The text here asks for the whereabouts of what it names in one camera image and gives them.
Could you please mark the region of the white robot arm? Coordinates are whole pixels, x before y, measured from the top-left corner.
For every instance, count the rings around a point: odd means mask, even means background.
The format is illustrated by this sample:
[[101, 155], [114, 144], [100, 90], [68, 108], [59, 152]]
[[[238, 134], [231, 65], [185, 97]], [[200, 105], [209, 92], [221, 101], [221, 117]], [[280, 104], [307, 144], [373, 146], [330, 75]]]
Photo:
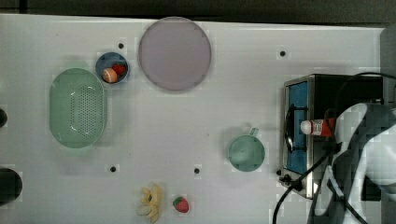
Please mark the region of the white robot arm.
[[395, 110], [356, 104], [335, 122], [336, 150], [314, 194], [307, 224], [369, 224], [363, 185], [369, 179], [395, 198]]

